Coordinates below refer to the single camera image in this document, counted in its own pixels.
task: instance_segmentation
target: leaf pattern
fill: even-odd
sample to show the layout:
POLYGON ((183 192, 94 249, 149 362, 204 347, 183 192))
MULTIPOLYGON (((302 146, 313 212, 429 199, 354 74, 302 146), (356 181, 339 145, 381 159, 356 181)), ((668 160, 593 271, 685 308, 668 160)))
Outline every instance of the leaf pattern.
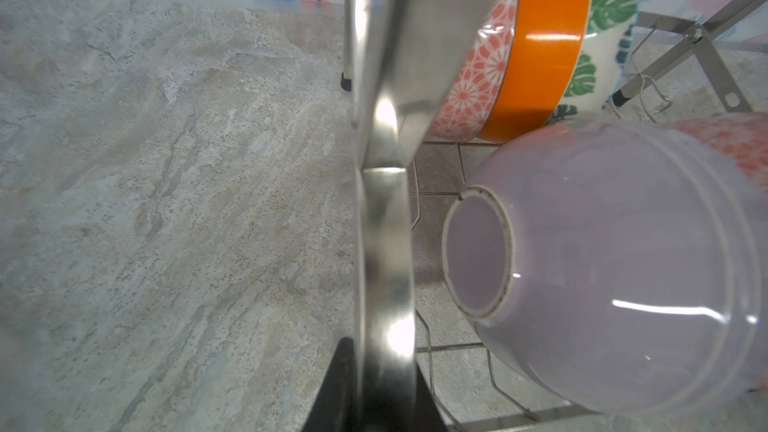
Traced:
POLYGON ((582 96, 594 92, 594 84, 597 82, 595 73, 598 68, 592 63, 592 57, 587 53, 581 53, 576 62, 574 76, 565 90, 565 97, 582 96))
POLYGON ((638 12, 638 0, 592 0, 587 34, 596 34, 626 22, 638 12))
POLYGON ((624 32, 624 35, 621 37, 621 40, 619 41, 619 52, 616 53, 616 62, 623 65, 627 62, 627 59, 629 59, 629 50, 632 47, 632 29, 634 28, 634 24, 630 24, 627 28, 627 32, 624 32))
POLYGON ((556 124, 558 122, 562 122, 563 120, 566 120, 570 116, 575 116, 578 114, 578 109, 576 106, 567 106, 565 104, 560 104, 557 109, 554 110, 552 113, 552 117, 547 120, 548 126, 552 124, 556 124))

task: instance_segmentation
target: dish rack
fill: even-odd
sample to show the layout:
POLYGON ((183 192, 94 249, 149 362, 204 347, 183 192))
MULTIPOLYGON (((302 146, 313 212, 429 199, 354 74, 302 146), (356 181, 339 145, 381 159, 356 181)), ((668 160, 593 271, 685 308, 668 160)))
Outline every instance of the dish rack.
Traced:
MULTIPOLYGON (((640 12, 638 15, 637 25, 650 30, 650 32, 638 43, 638 45, 633 49, 629 56, 629 64, 632 65, 635 72, 625 73, 625 75, 629 77, 629 81, 622 85, 622 87, 612 95, 607 103, 607 107, 612 111, 613 114, 616 115, 616 117, 621 119, 622 117, 620 116, 617 107, 622 106, 633 97, 639 96, 642 114, 638 117, 638 119, 648 119, 653 123, 657 123, 657 120, 654 118, 654 116, 667 110, 672 105, 673 101, 661 91, 661 89, 658 87, 658 84, 656 83, 656 79, 659 79, 670 72, 672 69, 684 62, 688 57, 695 56, 699 64, 701 64, 707 79, 712 84, 718 99, 723 103, 725 111, 751 112, 752 108, 749 102, 746 100, 741 89, 736 84, 733 76, 728 71, 725 63, 720 57, 720 54, 717 53, 712 41, 719 35, 728 31, 728 29, 733 27, 744 17, 751 14, 766 1, 768 0, 732 0, 722 10, 717 12, 703 24, 678 17, 640 12), (682 40, 677 43, 677 45, 668 50, 667 53, 663 54, 655 62, 651 63, 644 70, 640 71, 634 61, 634 54, 638 51, 640 46, 642 46, 648 40, 648 38, 651 37, 651 35, 659 30, 680 35, 682 36, 682 40), (648 110, 648 107, 645 103, 643 91, 648 87, 652 87, 654 89, 658 95, 658 98, 663 103, 663 105, 656 110, 648 110)), ((351 90, 352 87, 352 46, 350 39, 352 36, 351 7, 351 1, 345 0, 344 69, 341 74, 341 85, 344 90, 351 90)), ((460 177, 462 178, 462 184, 466 180, 462 148, 499 147, 496 144, 475 141, 425 141, 423 144, 430 146, 445 146, 456 148, 456 153, 458 154, 458 167, 461 174, 460 177)), ((411 230, 413 231, 421 218, 422 198, 429 196, 452 197, 456 196, 459 193, 459 190, 445 190, 422 193, 419 191, 418 186, 418 169, 416 167, 416 161, 413 162, 412 168, 415 191, 411 193, 411 196, 415 198, 416 202, 416 216, 411 226, 411 230)), ((416 353, 426 354, 427 356, 428 386, 436 405, 451 421, 451 424, 448 425, 449 430, 455 430, 457 432, 528 430, 542 424, 550 424, 562 420, 586 418, 598 414, 583 408, 580 405, 572 404, 570 402, 567 402, 564 406, 549 408, 546 410, 532 411, 529 408, 526 408, 522 402, 515 399, 513 396, 498 386, 494 374, 494 360, 492 358, 491 352, 485 348, 483 343, 466 342, 434 345, 432 344, 429 324, 418 310, 416 310, 416 319, 423 326, 425 331, 424 340, 426 341, 426 346, 417 347, 416 353), (433 369, 434 355, 457 350, 472 349, 485 349, 488 376, 490 377, 491 386, 497 393, 499 393, 504 399, 506 399, 506 401, 509 402, 511 407, 517 409, 517 414, 460 423, 454 414, 452 414, 452 412, 440 401, 436 394, 435 388, 435 375, 433 369)))

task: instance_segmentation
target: metal tongs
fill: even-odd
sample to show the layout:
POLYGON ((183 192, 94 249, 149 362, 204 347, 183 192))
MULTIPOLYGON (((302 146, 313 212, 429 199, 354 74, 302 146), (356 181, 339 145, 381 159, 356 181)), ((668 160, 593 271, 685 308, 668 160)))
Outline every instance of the metal tongs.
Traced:
MULTIPOLYGON (((317 402, 336 363, 335 376, 354 377, 351 391, 340 392, 351 412, 349 417, 339 412, 344 418, 338 421, 348 421, 352 430, 414 430, 423 428, 416 424, 423 415, 416 412, 417 381, 423 378, 414 353, 407 167, 493 0, 348 1, 356 132, 356 337, 351 358, 351 344, 340 343, 336 354, 349 349, 342 353, 347 360, 331 363, 317 402)), ((337 385, 343 388, 343 380, 337 385)), ((430 411, 439 420, 434 405, 430 411)))

